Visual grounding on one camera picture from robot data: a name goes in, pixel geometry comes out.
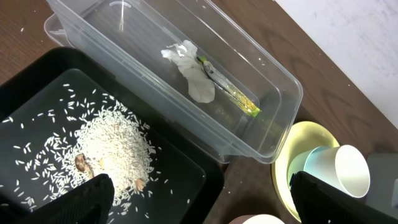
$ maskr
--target brown wooden surface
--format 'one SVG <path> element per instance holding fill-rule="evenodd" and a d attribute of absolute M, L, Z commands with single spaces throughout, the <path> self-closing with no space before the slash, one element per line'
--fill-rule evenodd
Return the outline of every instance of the brown wooden surface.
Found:
<path fill-rule="evenodd" d="M 215 0 L 215 3 L 300 80 L 304 98 L 299 120 L 314 118 L 339 142 L 356 146 L 365 156 L 398 149 L 398 130 L 276 2 Z M 43 0 L 0 1 L 0 84 L 56 47 L 43 30 L 51 14 Z M 275 199 L 272 184 L 262 192 L 271 198 L 271 206 L 280 203 Z M 286 223 L 296 223 L 280 204 L 273 209 Z"/>

